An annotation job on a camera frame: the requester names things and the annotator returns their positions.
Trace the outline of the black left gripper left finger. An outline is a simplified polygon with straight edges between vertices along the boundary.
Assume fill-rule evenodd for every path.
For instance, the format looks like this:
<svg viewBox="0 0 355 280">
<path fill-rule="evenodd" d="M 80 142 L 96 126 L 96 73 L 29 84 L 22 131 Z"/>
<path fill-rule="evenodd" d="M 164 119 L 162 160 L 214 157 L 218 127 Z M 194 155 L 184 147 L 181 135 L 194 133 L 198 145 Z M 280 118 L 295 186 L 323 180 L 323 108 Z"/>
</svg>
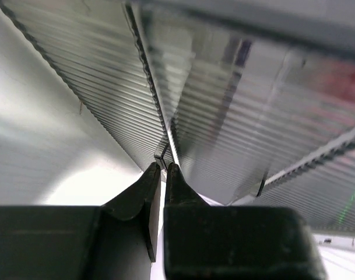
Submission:
<svg viewBox="0 0 355 280">
<path fill-rule="evenodd" d="M 139 220 L 150 261 L 156 261 L 161 197 L 161 168 L 153 162 L 140 178 L 102 206 L 121 222 Z"/>
</svg>

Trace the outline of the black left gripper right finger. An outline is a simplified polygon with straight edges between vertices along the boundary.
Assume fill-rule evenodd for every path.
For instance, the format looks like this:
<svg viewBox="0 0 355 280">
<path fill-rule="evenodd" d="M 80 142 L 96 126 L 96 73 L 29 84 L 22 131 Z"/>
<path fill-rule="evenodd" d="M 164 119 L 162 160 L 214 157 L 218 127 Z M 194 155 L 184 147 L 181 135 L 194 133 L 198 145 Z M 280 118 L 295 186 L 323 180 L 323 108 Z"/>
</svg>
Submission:
<svg viewBox="0 0 355 280">
<path fill-rule="evenodd" d="M 206 206 L 209 204 L 185 181 L 178 164 L 170 163 L 167 170 L 165 204 L 167 206 Z"/>
</svg>

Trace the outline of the clear acrylic drawer organizer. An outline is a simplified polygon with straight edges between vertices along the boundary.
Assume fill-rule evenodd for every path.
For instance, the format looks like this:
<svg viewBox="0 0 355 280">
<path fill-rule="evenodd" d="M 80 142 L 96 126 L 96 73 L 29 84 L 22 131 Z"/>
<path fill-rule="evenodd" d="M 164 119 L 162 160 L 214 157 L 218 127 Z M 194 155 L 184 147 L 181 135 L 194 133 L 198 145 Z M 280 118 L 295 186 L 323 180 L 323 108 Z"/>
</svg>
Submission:
<svg viewBox="0 0 355 280">
<path fill-rule="evenodd" d="M 0 1 L 142 169 L 355 236 L 355 1 Z"/>
</svg>

